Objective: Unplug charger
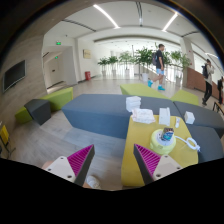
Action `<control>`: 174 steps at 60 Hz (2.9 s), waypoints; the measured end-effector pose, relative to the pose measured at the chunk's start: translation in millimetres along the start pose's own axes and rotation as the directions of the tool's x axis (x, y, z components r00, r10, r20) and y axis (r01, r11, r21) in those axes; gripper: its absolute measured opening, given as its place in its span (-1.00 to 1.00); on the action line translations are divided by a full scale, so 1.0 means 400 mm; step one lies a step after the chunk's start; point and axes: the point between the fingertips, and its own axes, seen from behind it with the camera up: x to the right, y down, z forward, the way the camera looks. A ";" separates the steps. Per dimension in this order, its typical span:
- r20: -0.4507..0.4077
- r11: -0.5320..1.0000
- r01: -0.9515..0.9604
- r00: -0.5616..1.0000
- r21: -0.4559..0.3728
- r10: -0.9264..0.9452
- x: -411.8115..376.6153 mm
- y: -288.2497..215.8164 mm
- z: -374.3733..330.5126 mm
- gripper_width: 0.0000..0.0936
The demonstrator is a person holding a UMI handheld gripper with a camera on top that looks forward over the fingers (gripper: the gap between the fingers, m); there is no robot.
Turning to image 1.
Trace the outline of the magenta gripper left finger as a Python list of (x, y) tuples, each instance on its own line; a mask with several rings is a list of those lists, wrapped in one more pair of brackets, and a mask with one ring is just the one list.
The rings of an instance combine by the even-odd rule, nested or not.
[(46, 168), (46, 171), (82, 186), (94, 155), (94, 145), (89, 145), (68, 157), (58, 157)]

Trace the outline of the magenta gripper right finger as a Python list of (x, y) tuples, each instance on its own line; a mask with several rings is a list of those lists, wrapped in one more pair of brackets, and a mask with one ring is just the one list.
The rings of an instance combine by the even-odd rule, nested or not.
[(134, 156), (145, 185), (182, 169), (169, 155), (159, 155), (138, 144), (134, 145)]

